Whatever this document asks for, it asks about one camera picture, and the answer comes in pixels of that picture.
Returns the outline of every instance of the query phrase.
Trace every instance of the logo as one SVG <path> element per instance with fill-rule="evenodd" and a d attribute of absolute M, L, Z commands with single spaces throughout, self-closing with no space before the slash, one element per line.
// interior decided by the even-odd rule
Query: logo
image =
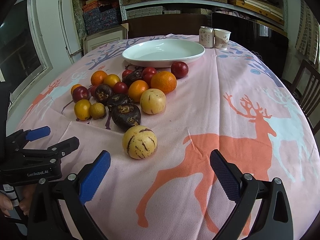
<path fill-rule="evenodd" d="M 34 173 L 27 173 L 28 177 L 37 176 L 37 175 L 43 175 L 49 173 L 49 171 L 40 171 L 40 172 L 34 172 Z"/>

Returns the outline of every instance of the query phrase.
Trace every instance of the black fruit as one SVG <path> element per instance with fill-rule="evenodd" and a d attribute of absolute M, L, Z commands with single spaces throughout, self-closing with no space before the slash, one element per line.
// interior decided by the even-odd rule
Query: black fruit
<path fill-rule="evenodd" d="M 125 94 L 116 94 L 109 98 L 107 107 L 111 111 L 114 106 L 119 106 L 123 104 L 130 104 L 129 96 Z"/>
<path fill-rule="evenodd" d="M 98 85 L 96 88 L 96 100 L 103 105 L 107 105 L 108 99 L 113 96 L 113 90 L 106 84 Z"/>
<path fill-rule="evenodd" d="M 135 70 L 129 75 L 125 76 L 122 79 L 122 82 L 125 83 L 128 88 L 131 86 L 131 84 L 137 80 L 143 80 L 142 73 L 139 70 Z"/>
<path fill-rule="evenodd" d="M 140 109 L 133 104 L 123 104 L 113 107 L 111 117 L 113 122 L 125 131 L 141 123 Z"/>

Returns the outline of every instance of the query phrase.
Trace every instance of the plate rim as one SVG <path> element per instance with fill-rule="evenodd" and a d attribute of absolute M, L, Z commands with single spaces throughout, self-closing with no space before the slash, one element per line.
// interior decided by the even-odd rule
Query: plate rim
<path fill-rule="evenodd" d="M 186 41 L 186 40 L 182 40 L 182 39 L 165 39 L 165 40 Z M 144 43 L 144 42 L 149 42 L 149 41 L 143 41 L 143 42 L 134 44 L 133 46 L 139 45 L 139 44 Z M 180 60 L 183 60 L 183 59 L 193 59 L 193 58 L 195 58 L 195 57 L 201 57 L 201 56 L 205 53 L 205 48 L 204 48 L 204 46 L 202 46 L 200 43 L 198 43 L 198 42 L 196 42 L 196 41 L 188 41 L 188 42 L 197 43 L 198 45 L 200 45 L 200 46 L 203 48 L 203 51 L 202 51 L 201 53 L 199 53 L 199 54 L 196 54 L 196 55 L 193 55 L 193 56 L 189 56 L 189 57 L 170 58 L 170 59 L 158 59 L 158 60 L 146 60 L 146 59 L 133 59 L 133 58 L 125 57 L 125 56 L 124 56 L 124 52 L 125 52 L 127 49 L 130 49 L 130 48 L 133 47 L 133 46 L 130 46 L 129 48 L 126 48 L 126 49 L 122 52 L 121 56 L 122 56 L 125 60 L 141 61 L 141 62 L 148 62 L 148 61 L 180 61 Z"/>

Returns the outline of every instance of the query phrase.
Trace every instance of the orange deer print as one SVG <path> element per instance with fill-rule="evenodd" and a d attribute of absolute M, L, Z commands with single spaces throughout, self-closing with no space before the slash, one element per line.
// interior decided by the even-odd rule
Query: orange deer print
<path fill-rule="evenodd" d="M 233 138 L 225 135 L 219 136 L 214 133 L 187 136 L 183 144 L 189 140 L 191 142 L 186 147 L 185 157 L 182 163 L 174 168 L 159 171 L 154 183 L 140 200 L 136 209 L 139 226 L 148 227 L 145 210 L 149 199 L 156 190 L 172 179 L 202 173 L 203 178 L 194 191 L 195 197 L 199 202 L 208 229 L 214 233 L 219 231 L 207 211 L 207 193 L 210 186 L 217 180 L 210 166 L 209 159 L 210 153 L 214 149 L 218 149 L 228 162 L 235 163 L 242 173 L 248 172 L 253 174 L 256 179 L 268 180 L 267 171 L 271 166 L 272 158 L 272 146 L 268 133 L 273 136 L 276 136 L 276 133 L 264 118 L 270 118 L 271 115 L 267 114 L 266 109 L 263 111 L 263 108 L 260 107 L 258 103 L 257 108 L 255 108 L 247 95 L 240 100 L 241 106 L 246 111 L 246 114 L 244 114 L 233 106 L 231 97 L 232 95 L 228 95 L 227 93 L 224 96 L 230 107 L 237 114 L 245 118 L 250 118 L 249 122 L 255 124 L 257 137 L 255 139 Z M 250 219 L 243 230 L 244 235 L 249 234 L 249 223 Z"/>
<path fill-rule="evenodd" d="M 32 112 L 32 109 L 37 105 L 39 104 L 39 102 L 44 99 L 47 95 L 49 95 L 52 90 L 56 87 L 58 87 L 60 85 L 60 82 L 61 82 L 61 78 L 60 79 L 56 79 L 54 81 L 52 81 L 52 83 L 49 85 L 48 89 L 46 92 L 44 92 L 43 94 L 39 94 L 35 100 L 33 100 L 31 106 L 28 108 L 28 110 L 26 111 L 26 116 L 23 120 L 25 120 L 29 114 Z"/>

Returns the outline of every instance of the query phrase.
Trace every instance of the metal screw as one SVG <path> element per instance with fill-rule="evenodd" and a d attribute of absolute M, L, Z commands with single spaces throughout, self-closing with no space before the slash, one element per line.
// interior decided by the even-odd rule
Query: metal screw
<path fill-rule="evenodd" d="M 76 179 L 76 174 L 70 174 L 69 176 L 68 176 L 68 180 L 75 180 Z"/>
<path fill-rule="evenodd" d="M 44 184 L 45 183 L 45 178 L 39 179 L 39 184 Z"/>
<path fill-rule="evenodd" d="M 275 178 L 275 183 L 276 183 L 276 184 L 281 184 L 281 179 Z"/>
<path fill-rule="evenodd" d="M 244 178 L 245 178 L 246 180 L 252 180 L 252 175 L 249 174 L 249 173 L 246 173 L 246 174 L 244 174 Z"/>

